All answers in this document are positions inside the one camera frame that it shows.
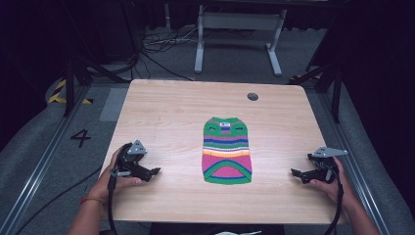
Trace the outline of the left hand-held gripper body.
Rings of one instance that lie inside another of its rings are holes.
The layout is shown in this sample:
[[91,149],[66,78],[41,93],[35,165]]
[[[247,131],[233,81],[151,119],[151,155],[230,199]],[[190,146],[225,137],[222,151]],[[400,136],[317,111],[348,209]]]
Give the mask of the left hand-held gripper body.
[[115,175],[117,177],[138,177],[147,173],[147,169],[139,165],[139,161],[147,154],[146,148],[139,139],[121,147],[115,161]]

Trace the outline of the striped knitted pet sweater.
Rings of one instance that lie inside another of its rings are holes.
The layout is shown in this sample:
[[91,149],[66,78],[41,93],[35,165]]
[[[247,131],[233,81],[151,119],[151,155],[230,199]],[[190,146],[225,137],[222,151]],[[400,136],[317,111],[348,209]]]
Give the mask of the striped knitted pet sweater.
[[212,117],[204,126],[202,171],[208,183],[252,182],[248,128],[237,117]]

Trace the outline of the person's dark clothing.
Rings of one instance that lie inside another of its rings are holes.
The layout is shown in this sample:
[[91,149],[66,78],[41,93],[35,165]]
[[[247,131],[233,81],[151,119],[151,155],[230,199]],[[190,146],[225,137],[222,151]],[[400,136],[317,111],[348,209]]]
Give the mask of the person's dark clothing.
[[208,223],[160,223],[151,225],[149,235],[217,235],[231,232],[237,235],[286,235],[283,225],[271,224],[208,224]]

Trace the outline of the yellow black hazard tape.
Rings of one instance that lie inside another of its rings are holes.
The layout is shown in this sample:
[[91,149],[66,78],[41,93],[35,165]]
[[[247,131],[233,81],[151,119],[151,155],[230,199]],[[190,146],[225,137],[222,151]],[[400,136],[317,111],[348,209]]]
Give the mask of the yellow black hazard tape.
[[[63,91],[64,87],[66,86],[67,82],[63,78],[56,86],[55,90],[53,91],[52,95],[50,96],[48,102],[49,103],[62,103],[65,104],[67,99],[61,96],[61,92]],[[94,100],[92,98],[86,98],[82,101],[83,104],[92,105]]]

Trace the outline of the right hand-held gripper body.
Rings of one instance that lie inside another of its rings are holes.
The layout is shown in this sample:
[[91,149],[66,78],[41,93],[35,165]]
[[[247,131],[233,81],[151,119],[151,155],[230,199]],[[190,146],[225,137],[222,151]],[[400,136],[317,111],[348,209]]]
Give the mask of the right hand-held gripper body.
[[315,166],[315,170],[309,172],[307,181],[317,179],[326,183],[331,183],[339,173],[339,169],[334,161],[334,157],[345,156],[347,150],[334,149],[321,146],[314,153],[308,154],[308,159]]

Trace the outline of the black metal stand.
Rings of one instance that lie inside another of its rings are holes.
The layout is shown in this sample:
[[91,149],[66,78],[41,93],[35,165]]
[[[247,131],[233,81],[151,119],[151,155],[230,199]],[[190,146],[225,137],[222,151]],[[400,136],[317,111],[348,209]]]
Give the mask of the black metal stand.
[[75,106],[74,79],[77,78],[81,86],[89,86],[92,83],[92,76],[88,68],[92,68],[98,74],[103,75],[117,83],[129,83],[114,72],[105,69],[103,66],[80,55],[70,56],[66,63],[65,80],[67,91],[67,102],[64,117],[68,117]]
[[339,64],[324,65],[311,70],[306,74],[295,75],[289,80],[288,85],[300,85],[317,75],[320,76],[314,85],[314,90],[317,93],[326,93],[330,86],[333,86],[331,114],[334,121],[339,123],[340,98],[342,92],[342,72]]

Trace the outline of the person's left hand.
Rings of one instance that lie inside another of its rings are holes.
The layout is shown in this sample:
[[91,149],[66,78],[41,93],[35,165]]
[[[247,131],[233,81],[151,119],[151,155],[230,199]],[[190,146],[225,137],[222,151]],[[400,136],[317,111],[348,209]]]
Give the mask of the person's left hand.
[[[108,190],[108,183],[110,182],[111,174],[110,171],[114,168],[115,161],[117,155],[120,152],[120,148],[118,148],[112,156],[112,159],[109,165],[103,170],[102,174],[100,175],[97,182],[94,186],[90,189],[89,193],[87,194],[88,198],[99,198],[102,200],[107,200],[109,197],[109,190]],[[137,177],[117,177],[115,183],[115,192],[119,190],[131,187],[131,186],[138,186],[142,183],[142,180]]]

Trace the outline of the white metal desk frame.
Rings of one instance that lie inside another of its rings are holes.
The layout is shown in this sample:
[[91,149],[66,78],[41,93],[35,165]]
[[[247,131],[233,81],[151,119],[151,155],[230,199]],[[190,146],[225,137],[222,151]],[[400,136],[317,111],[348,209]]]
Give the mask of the white metal desk frame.
[[210,29],[247,29],[247,30],[269,30],[273,31],[273,39],[265,45],[268,58],[276,76],[282,75],[278,61],[276,47],[283,29],[287,11],[281,10],[277,15],[243,14],[243,13],[213,13],[207,12],[204,5],[199,6],[197,30],[198,44],[194,72],[203,71],[204,61],[204,30]]

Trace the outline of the metal floor rail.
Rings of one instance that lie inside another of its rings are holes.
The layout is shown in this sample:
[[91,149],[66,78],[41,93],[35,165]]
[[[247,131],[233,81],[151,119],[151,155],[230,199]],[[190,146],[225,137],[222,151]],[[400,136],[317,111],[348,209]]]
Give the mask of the metal floor rail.
[[13,207],[5,218],[2,226],[0,227],[0,235],[13,235],[17,230],[17,227],[30,204],[33,196],[35,195],[39,185],[41,184],[44,175],[46,174],[49,165],[54,159],[54,155],[59,148],[63,136],[68,129],[68,126],[83,102],[86,94],[89,91],[89,86],[80,86],[75,93],[75,98],[71,106],[71,111],[66,117],[62,117],[58,127],[56,128],[52,138],[50,139],[45,151],[41,155],[37,165],[35,166],[32,174],[29,176],[24,184],[19,197],[15,201]]
[[331,104],[329,99],[324,94],[317,95],[319,102],[324,110],[326,117],[329,119],[330,125],[335,132],[338,143],[343,149],[348,151],[348,155],[343,157],[344,166],[346,167],[347,172],[349,173],[349,179],[355,186],[356,194],[358,195],[359,200],[363,204],[364,209],[373,219],[374,223],[380,230],[381,235],[391,235],[384,218],[381,215],[381,212],[378,208],[375,198],[370,190],[364,175],[362,174],[361,169],[358,166],[358,163],[355,159],[354,153],[350,148],[346,140],[346,136],[343,132],[341,125],[335,122],[332,113],[331,113]]

